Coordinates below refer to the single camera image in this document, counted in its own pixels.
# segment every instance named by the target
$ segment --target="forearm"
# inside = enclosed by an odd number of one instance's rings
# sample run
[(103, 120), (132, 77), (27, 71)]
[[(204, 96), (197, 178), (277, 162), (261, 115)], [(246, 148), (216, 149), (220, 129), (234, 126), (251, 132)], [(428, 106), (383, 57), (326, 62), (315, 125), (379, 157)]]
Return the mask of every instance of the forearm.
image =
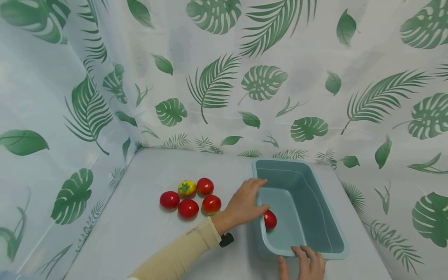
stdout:
[(231, 228), (221, 212), (180, 235), (140, 265), (129, 278), (137, 280), (179, 280), (205, 252), (221, 242)]

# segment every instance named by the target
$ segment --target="plastic basin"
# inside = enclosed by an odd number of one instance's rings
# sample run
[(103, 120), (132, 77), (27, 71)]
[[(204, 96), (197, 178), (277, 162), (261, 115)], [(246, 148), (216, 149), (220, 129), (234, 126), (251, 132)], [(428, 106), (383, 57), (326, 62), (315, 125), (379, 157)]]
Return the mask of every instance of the plastic basin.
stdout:
[(263, 217), (255, 221), (261, 258), (295, 257), (291, 246), (300, 245), (321, 252), (327, 260), (347, 258), (348, 243), (310, 164), (261, 158), (253, 161), (253, 171), (255, 178), (267, 179), (257, 205), (269, 204), (277, 217), (277, 226), (268, 232)]

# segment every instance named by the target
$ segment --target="white table surface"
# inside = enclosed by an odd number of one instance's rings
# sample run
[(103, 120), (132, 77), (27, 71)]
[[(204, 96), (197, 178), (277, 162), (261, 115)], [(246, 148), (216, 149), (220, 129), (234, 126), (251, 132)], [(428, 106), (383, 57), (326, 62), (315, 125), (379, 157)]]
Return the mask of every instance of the white table surface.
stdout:
[[(176, 212), (159, 208), (159, 197), (176, 190), (182, 180), (210, 178), (223, 208), (244, 180), (251, 178), (252, 158), (180, 150), (146, 149), (133, 159), (112, 195), (66, 280), (125, 280), (141, 262), (178, 235), (199, 223), (181, 221)], [(326, 280), (391, 280), (344, 189), (328, 166), (315, 172), (349, 242), (346, 260), (327, 263)], [(201, 198), (195, 197), (200, 205)], [(202, 256), (183, 280), (275, 280), (276, 262), (257, 258), (247, 226), (230, 231), (235, 241)], [(291, 280), (297, 279), (298, 261), (289, 259)]]

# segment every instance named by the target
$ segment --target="curtain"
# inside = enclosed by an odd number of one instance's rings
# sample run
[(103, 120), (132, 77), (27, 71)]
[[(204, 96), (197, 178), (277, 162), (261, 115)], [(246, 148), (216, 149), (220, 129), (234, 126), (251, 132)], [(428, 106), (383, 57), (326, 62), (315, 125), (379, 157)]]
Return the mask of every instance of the curtain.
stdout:
[(157, 146), (327, 164), (393, 279), (443, 278), (446, 0), (0, 3), (0, 268), (63, 276)]

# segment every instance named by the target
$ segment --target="tomato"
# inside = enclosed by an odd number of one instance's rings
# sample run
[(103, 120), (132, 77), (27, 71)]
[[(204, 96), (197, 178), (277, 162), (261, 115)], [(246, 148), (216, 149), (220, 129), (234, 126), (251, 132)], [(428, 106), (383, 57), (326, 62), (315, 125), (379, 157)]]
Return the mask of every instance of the tomato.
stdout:
[(209, 178), (201, 178), (196, 184), (198, 188), (198, 193), (201, 195), (209, 195), (213, 192), (215, 186)]
[(264, 212), (264, 224), (266, 225), (266, 230), (274, 229), (277, 225), (277, 217), (271, 210)]
[(198, 204), (192, 199), (184, 199), (179, 204), (177, 209), (179, 211), (179, 216), (186, 219), (191, 220), (196, 218), (199, 212)]
[(209, 195), (202, 201), (202, 211), (205, 215), (213, 215), (221, 209), (221, 199), (216, 195)]
[(181, 198), (177, 194), (177, 192), (173, 192), (172, 190), (169, 190), (167, 192), (164, 192), (160, 196), (160, 205), (168, 210), (174, 210), (179, 205), (179, 202), (181, 202)]
[(183, 198), (193, 197), (196, 194), (196, 183), (190, 180), (182, 181), (177, 190)]

